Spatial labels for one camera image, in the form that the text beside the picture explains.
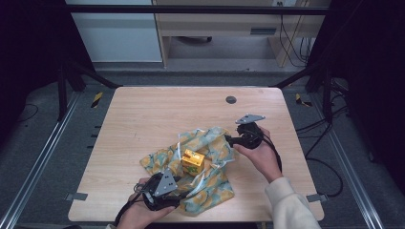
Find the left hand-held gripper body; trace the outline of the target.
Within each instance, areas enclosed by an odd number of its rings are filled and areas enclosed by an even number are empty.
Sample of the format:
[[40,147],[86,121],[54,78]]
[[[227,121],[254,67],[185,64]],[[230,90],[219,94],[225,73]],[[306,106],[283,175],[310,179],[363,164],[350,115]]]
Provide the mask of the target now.
[[180,179],[181,177],[175,177],[167,168],[138,184],[137,193],[141,195],[141,201],[151,211],[158,211],[169,206],[178,207],[181,202],[177,200],[177,196],[187,192],[178,190]]

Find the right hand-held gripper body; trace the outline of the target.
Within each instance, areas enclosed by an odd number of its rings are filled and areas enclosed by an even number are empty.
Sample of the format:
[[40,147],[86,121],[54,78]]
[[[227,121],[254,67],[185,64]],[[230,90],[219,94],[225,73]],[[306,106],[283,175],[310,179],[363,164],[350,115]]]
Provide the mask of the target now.
[[263,115],[246,114],[236,120],[239,136],[233,139],[233,143],[242,145],[247,149],[257,148],[261,144],[264,134],[256,122],[263,119],[265,119]]

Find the lemon print fabric bag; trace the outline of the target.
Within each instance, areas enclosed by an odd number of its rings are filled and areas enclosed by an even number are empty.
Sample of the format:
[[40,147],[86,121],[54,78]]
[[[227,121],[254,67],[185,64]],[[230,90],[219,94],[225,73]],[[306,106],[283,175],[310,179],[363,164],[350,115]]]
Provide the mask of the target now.
[[[177,143],[145,156],[139,163],[150,175],[169,168],[175,177],[181,177],[178,190],[191,193],[181,200],[180,208],[188,215],[198,215],[235,196],[225,174],[225,165],[235,156],[225,135],[229,131],[222,127],[181,133]],[[181,157],[186,149],[204,155],[204,169],[196,176],[182,169]]]

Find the yellow drink carton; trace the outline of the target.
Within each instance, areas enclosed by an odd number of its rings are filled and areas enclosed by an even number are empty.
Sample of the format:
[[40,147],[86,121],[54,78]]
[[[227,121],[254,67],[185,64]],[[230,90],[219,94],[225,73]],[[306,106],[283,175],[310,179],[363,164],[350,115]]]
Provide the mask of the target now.
[[181,157],[181,166],[188,175],[196,176],[204,169],[204,155],[186,149]]

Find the person's right hand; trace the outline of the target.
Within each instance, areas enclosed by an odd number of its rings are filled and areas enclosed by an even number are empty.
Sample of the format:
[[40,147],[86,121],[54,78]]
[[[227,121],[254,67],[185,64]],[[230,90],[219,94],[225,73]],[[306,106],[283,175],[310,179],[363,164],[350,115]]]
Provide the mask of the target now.
[[234,144],[233,148],[246,156],[269,183],[283,176],[278,166],[276,154],[265,141],[255,149],[247,149],[238,144]]

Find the person's left hand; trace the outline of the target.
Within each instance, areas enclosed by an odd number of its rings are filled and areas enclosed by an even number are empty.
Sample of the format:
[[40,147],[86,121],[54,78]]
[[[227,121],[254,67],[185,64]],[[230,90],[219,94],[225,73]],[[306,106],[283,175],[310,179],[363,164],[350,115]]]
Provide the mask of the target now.
[[174,210],[174,206],[169,206],[158,211],[151,211],[141,201],[141,198],[138,198],[138,202],[124,212],[117,229],[145,229],[152,222],[164,218]]

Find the yellow black floor tape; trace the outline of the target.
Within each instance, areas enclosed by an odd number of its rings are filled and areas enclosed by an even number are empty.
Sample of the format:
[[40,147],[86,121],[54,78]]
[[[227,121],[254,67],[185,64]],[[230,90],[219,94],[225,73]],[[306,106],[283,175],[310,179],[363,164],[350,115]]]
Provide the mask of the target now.
[[91,108],[96,108],[97,107],[102,95],[103,95],[103,92],[96,93],[95,98],[94,98],[94,100],[92,102]]
[[303,101],[301,95],[299,94],[295,94],[295,101],[297,104],[306,106],[306,107],[312,107],[312,103],[311,102],[307,102],[307,101]]

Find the light wooden desk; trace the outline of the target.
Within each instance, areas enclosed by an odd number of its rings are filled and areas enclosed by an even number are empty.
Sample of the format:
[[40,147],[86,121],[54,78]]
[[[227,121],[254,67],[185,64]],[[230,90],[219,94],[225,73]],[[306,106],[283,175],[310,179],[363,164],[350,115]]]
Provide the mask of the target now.
[[[330,5],[331,0],[152,0],[158,5],[242,6],[242,7],[303,7]],[[322,15],[265,15],[265,14],[176,14],[156,15],[159,34],[167,39],[175,36],[250,36],[268,39],[280,67],[298,49],[298,38],[314,39],[324,21]]]

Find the white cabinet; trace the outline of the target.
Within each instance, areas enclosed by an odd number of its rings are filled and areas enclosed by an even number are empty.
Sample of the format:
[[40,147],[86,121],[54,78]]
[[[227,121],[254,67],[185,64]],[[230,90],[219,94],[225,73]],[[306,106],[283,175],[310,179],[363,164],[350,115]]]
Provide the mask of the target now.
[[161,62],[153,13],[74,12],[79,34],[93,62]]

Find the black frame strut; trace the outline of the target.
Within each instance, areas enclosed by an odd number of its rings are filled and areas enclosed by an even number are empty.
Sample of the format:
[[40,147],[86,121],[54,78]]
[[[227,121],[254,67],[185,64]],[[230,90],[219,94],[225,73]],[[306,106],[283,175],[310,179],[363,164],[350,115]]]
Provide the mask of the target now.
[[117,89],[119,84],[114,83],[93,70],[90,70],[77,62],[72,60],[65,61],[61,64],[57,71],[57,88],[58,88],[58,102],[59,102],[59,115],[58,121],[61,121],[68,111],[67,102],[67,86],[69,83],[75,92],[82,92],[86,88],[86,84],[82,79],[82,75],[87,75],[93,80],[101,83],[102,85],[110,88]]
[[313,93],[320,87],[323,87],[322,111],[324,118],[329,123],[332,123],[332,111],[330,103],[331,75],[327,64],[315,62],[314,64],[305,67],[302,71],[295,73],[293,76],[276,83],[273,85],[273,88],[283,89],[287,85],[301,79],[304,76],[309,77],[309,80],[305,86],[307,92]]

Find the aluminium floor rail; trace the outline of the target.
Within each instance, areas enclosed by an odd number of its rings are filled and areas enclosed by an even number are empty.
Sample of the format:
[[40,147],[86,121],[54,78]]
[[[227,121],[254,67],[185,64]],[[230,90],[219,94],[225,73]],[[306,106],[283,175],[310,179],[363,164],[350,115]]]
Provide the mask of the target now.
[[16,222],[20,218],[21,213],[23,212],[28,200],[30,199],[38,180],[42,176],[49,159],[53,155],[54,149],[59,139],[63,135],[66,126],[68,125],[71,116],[75,111],[75,107],[79,98],[79,93],[72,93],[72,98],[68,103],[66,113],[61,117],[60,120],[55,122],[52,132],[46,139],[46,142],[41,148],[41,151],[35,159],[35,162],[32,165],[30,171],[25,176],[24,182],[13,198],[11,205],[8,207],[5,214],[0,218],[0,229],[13,229]]
[[328,105],[331,105],[331,121],[328,122],[326,115],[321,108],[321,98],[317,94],[312,94],[310,99],[313,102],[316,112],[319,114],[320,118],[324,120],[326,126],[325,137],[328,139],[329,145],[331,146],[331,152],[334,154],[334,157],[340,166],[340,177],[345,180],[347,187],[351,190],[353,199],[356,202],[357,208],[365,220],[367,227],[369,229],[384,229],[382,220],[375,210],[360,176],[356,173],[347,156],[344,146],[333,129],[333,125],[337,123],[339,116],[349,114],[349,108],[346,105],[334,106],[334,100],[332,99],[328,102]]

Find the black frame crossbar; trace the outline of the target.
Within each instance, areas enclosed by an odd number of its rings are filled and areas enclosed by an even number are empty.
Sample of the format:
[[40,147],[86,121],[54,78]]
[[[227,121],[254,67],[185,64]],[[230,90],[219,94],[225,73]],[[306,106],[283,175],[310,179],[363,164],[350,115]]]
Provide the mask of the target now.
[[196,13],[196,14],[283,14],[327,15],[329,8],[240,7],[240,6],[145,6],[145,5],[66,5],[69,12],[85,13]]

